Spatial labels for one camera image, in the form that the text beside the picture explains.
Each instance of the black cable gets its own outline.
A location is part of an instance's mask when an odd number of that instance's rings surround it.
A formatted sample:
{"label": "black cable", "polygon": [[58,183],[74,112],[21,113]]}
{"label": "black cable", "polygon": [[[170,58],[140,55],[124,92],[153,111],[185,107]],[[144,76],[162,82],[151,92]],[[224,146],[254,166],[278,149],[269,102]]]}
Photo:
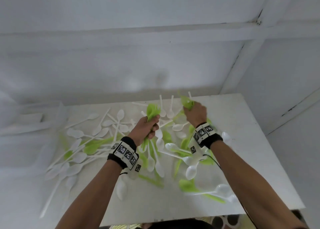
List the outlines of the black cable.
{"label": "black cable", "polygon": [[[217,162],[215,159],[213,159],[210,155],[204,154],[203,156],[208,156],[208,157],[210,157],[210,158],[218,165],[218,167],[219,167],[220,170],[222,171],[221,166],[220,166],[220,165],[218,164],[218,162]],[[248,214],[247,210],[245,209],[245,207],[243,206],[243,204],[241,203],[240,200],[239,200],[239,202],[240,202],[240,205],[242,206],[242,208],[244,209],[245,213],[246,213],[247,216],[249,217],[250,221],[252,222],[252,224],[256,227],[256,229],[258,229],[257,226],[256,226],[256,224],[255,224],[254,221],[251,219],[250,215]]]}

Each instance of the tabletop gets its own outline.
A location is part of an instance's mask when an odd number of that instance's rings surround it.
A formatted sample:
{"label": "tabletop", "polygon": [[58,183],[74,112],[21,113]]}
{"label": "tabletop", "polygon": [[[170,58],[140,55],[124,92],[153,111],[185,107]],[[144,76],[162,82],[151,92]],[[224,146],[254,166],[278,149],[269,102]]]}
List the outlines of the tabletop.
{"label": "tabletop", "polygon": [[[208,117],[213,125],[231,136],[236,153],[270,183],[289,209],[304,208],[300,197],[241,94],[201,96],[192,99],[207,107]],[[169,109],[170,102],[170,99],[163,100],[165,110]],[[141,103],[160,104],[158,100]],[[175,98],[173,111],[176,113],[181,107],[180,99]],[[130,121],[131,118],[137,121],[142,117],[141,111],[146,112],[145,106],[133,105],[131,102],[76,105],[70,106],[69,122],[76,122],[90,112],[97,112],[101,117],[108,108],[110,108],[109,113],[115,118],[118,110],[123,109],[125,112],[123,121]],[[79,124],[75,128],[82,130],[85,134],[90,134],[100,122],[100,117]],[[83,168],[79,173],[78,182],[70,192],[68,204],[86,187],[105,161],[105,158],[101,158]],[[222,204],[202,195],[184,195],[172,175],[174,158],[163,154],[160,162],[165,168],[164,187],[156,187],[140,178],[134,181],[127,179],[125,181],[128,185],[126,198],[120,201],[114,191],[101,226],[244,213],[238,201]],[[204,169],[206,173],[199,176],[208,178],[208,181],[211,181],[210,173],[223,176],[217,166]],[[48,215],[42,219],[41,224],[46,224],[46,227],[42,228],[54,228],[58,223],[60,218],[58,214],[65,190],[62,186],[58,188],[54,202],[47,211]]]}

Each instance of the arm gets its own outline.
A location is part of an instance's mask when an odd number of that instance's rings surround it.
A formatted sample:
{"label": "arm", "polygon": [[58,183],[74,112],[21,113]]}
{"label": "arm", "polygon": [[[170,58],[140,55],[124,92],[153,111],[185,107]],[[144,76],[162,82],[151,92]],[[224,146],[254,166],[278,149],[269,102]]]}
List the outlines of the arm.
{"label": "arm", "polygon": [[[150,122],[147,122],[147,117],[141,118],[128,137],[137,146],[141,145],[146,136],[149,139],[154,137],[159,129],[158,121],[159,116]],[[108,160],[70,205],[56,229],[98,228],[121,171],[122,167],[117,162]]]}
{"label": "arm", "polygon": [[[187,120],[197,127],[206,122],[207,110],[195,103],[191,111],[185,108]],[[306,228],[282,202],[270,184],[222,141],[211,144],[215,158],[232,190],[259,229]]]}

